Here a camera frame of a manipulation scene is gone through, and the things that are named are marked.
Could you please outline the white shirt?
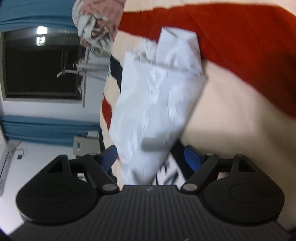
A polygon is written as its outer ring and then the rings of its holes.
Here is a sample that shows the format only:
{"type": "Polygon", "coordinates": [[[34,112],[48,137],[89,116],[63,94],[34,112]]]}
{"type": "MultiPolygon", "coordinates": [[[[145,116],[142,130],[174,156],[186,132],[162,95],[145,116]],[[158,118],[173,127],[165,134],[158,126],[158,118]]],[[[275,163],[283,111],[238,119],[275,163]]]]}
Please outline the white shirt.
{"type": "Polygon", "coordinates": [[[164,27],[125,53],[109,134],[126,185],[147,185],[182,133],[205,78],[196,33],[164,27]]]}

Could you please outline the pile of clothes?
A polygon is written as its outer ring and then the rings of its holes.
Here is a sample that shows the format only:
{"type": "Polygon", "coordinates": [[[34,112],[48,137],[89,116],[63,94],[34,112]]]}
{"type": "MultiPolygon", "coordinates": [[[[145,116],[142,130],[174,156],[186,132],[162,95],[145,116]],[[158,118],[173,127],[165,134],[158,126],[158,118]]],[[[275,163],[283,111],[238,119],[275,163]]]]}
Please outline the pile of clothes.
{"type": "Polygon", "coordinates": [[[109,54],[117,34],[125,1],[75,1],[72,20],[77,28],[80,44],[109,54]]]}

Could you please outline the grey chair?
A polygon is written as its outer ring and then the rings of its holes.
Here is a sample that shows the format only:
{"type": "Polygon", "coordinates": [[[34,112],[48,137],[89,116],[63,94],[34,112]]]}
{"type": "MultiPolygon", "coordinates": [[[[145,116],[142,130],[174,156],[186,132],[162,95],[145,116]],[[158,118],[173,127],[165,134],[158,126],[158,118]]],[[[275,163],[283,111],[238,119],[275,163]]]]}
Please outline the grey chair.
{"type": "Polygon", "coordinates": [[[99,131],[89,131],[86,137],[75,136],[73,142],[73,155],[82,157],[86,154],[100,154],[99,131]]]}

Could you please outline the left blue curtain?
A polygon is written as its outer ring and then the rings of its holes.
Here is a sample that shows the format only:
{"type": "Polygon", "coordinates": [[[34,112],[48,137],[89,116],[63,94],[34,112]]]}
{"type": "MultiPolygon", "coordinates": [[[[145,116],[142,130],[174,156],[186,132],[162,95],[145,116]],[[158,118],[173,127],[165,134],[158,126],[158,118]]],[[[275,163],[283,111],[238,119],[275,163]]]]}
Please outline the left blue curtain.
{"type": "Polygon", "coordinates": [[[72,147],[74,137],[101,133],[98,123],[54,118],[2,115],[1,128],[7,140],[72,147]]]}

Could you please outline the blue curtain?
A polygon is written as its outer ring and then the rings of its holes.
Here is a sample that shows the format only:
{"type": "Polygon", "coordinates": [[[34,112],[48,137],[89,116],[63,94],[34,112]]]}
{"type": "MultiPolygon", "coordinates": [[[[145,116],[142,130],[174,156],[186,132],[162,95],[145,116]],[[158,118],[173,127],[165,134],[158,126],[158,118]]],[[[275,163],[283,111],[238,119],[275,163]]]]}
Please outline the blue curtain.
{"type": "Polygon", "coordinates": [[[75,31],[72,20],[74,1],[1,1],[1,32],[44,26],[75,31]]]}
{"type": "Polygon", "coordinates": [[[101,133],[98,123],[54,118],[2,115],[1,128],[7,140],[72,147],[74,137],[101,133]]]}

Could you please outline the white air conditioner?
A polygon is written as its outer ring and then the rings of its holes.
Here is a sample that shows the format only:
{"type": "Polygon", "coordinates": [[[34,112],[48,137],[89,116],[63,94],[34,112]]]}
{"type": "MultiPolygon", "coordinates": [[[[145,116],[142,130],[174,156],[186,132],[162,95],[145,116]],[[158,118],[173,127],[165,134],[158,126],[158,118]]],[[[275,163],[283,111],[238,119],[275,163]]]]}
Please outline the white air conditioner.
{"type": "Polygon", "coordinates": [[[0,159],[0,196],[4,193],[4,188],[6,184],[6,179],[8,176],[9,168],[11,165],[11,159],[13,157],[13,152],[17,149],[21,142],[10,140],[8,144],[1,144],[1,159],[0,159]]]}

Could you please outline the metal stand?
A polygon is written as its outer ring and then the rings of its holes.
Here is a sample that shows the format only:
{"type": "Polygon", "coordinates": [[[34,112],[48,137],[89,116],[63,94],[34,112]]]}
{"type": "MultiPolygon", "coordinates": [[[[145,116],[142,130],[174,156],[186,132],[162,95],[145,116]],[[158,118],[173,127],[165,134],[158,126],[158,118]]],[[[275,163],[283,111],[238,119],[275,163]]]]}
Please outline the metal stand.
{"type": "Polygon", "coordinates": [[[81,95],[81,105],[83,108],[85,107],[87,78],[95,78],[101,82],[105,82],[105,78],[92,75],[92,73],[108,73],[110,56],[111,54],[109,52],[101,51],[98,48],[85,48],[84,56],[73,64],[73,69],[62,67],[61,71],[56,75],[57,78],[66,74],[74,74],[82,77],[78,92],[81,95]]]}

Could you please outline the dark window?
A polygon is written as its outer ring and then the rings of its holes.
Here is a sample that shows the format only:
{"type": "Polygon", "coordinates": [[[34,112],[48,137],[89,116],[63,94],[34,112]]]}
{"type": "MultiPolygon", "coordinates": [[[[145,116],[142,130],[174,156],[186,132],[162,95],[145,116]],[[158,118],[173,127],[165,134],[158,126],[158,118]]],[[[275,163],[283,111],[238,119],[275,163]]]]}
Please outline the dark window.
{"type": "Polygon", "coordinates": [[[2,33],[4,98],[81,100],[76,64],[84,54],[74,31],[38,26],[2,33]]]}

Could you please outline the striped bed blanket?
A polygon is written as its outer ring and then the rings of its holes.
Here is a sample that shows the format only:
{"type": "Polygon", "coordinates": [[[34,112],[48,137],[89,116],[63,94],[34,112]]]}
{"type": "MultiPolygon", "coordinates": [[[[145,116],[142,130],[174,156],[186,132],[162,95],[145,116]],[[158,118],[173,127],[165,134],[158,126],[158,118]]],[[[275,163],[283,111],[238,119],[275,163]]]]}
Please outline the striped bed blanket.
{"type": "Polygon", "coordinates": [[[197,34],[207,82],[181,142],[244,154],[283,190],[278,222],[295,227],[295,1],[126,1],[112,57],[162,27],[197,34]]]}

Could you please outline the right blue curtain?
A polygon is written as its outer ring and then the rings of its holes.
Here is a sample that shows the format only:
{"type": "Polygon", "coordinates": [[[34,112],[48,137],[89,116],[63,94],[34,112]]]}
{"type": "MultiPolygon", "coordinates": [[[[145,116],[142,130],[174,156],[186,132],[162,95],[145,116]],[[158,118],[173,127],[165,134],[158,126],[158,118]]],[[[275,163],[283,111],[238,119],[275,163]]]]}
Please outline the right blue curtain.
{"type": "Polygon", "coordinates": [[[75,31],[72,20],[74,1],[1,1],[1,32],[44,26],[75,31]]]}

